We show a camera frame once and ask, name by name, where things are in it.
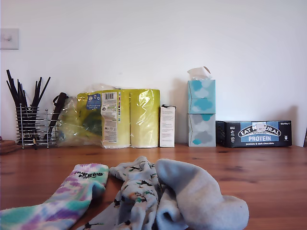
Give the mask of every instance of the light switch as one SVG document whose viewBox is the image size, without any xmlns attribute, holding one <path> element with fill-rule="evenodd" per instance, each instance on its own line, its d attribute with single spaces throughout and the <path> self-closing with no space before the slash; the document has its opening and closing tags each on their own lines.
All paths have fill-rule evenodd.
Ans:
<svg viewBox="0 0 307 230">
<path fill-rule="evenodd" d="M 19 29 L 1 29 L 1 49 L 19 49 Z"/>
</svg>

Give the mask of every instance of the sock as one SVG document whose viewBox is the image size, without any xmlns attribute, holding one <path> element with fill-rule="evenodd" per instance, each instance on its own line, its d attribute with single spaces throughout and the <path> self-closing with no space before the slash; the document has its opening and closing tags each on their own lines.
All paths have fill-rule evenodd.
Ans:
<svg viewBox="0 0 307 230">
<path fill-rule="evenodd" d="M 156 163 L 159 181 L 176 193 L 186 224 L 196 230 L 242 230 L 249 212 L 244 200 L 221 195 L 217 181 L 204 169 L 179 161 Z"/>
<path fill-rule="evenodd" d="M 119 191 L 112 202 L 105 210 L 94 217 L 90 222 L 79 227 L 77 230 L 111 230 L 115 227 L 119 201 L 121 199 L 121 191 Z"/>
<path fill-rule="evenodd" d="M 45 203 L 1 211 L 1 230 L 63 230 L 87 210 L 92 198 L 105 191 L 108 167 L 79 164 Z"/>
<path fill-rule="evenodd" d="M 186 225 L 176 201 L 176 194 L 171 188 L 163 192 L 157 210 L 156 222 L 159 230 L 184 230 Z"/>
<path fill-rule="evenodd" d="M 117 229 L 150 230 L 158 208 L 158 179 L 154 165 L 146 157 L 110 168 L 124 180 L 116 225 Z"/>
<path fill-rule="evenodd" d="M 110 173 L 124 181 L 121 190 L 110 206 L 78 230 L 151 230 L 160 191 L 154 164 L 139 157 L 110 168 Z"/>
</svg>

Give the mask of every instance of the wire utensil holder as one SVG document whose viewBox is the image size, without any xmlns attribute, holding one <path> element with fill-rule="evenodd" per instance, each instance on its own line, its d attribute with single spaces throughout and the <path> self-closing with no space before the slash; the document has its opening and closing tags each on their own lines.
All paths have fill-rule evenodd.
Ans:
<svg viewBox="0 0 307 230">
<path fill-rule="evenodd" d="M 28 145 L 37 146 L 54 146 L 57 144 L 58 129 L 57 124 L 54 125 L 52 131 L 49 131 L 49 123 L 54 113 L 48 113 L 46 109 L 44 113 L 39 112 L 39 107 L 16 107 L 17 117 L 17 139 L 18 145 L 22 145 L 24 149 Z"/>
</svg>

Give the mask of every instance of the wooden table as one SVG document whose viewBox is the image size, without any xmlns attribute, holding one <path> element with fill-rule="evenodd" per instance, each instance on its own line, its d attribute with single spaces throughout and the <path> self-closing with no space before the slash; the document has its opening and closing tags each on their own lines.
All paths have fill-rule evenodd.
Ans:
<svg viewBox="0 0 307 230">
<path fill-rule="evenodd" d="M 109 167 L 146 156 L 185 161 L 206 169 L 222 194 L 244 199 L 249 207 L 247 230 L 307 230 L 307 149 L 289 148 L 175 148 L 101 149 L 71 147 L 20 150 L 1 156 L 0 208 L 32 206 L 46 201 L 76 164 Z M 72 227 L 88 222 L 106 208 L 122 181 L 110 176 L 104 195 L 93 200 Z"/>
</svg>

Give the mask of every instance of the stacked tissue boxes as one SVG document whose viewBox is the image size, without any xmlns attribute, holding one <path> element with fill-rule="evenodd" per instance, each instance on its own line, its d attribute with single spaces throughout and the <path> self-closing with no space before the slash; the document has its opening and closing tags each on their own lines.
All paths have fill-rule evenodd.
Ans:
<svg viewBox="0 0 307 230">
<path fill-rule="evenodd" d="M 215 146 L 215 80 L 189 80 L 189 146 Z"/>
</svg>

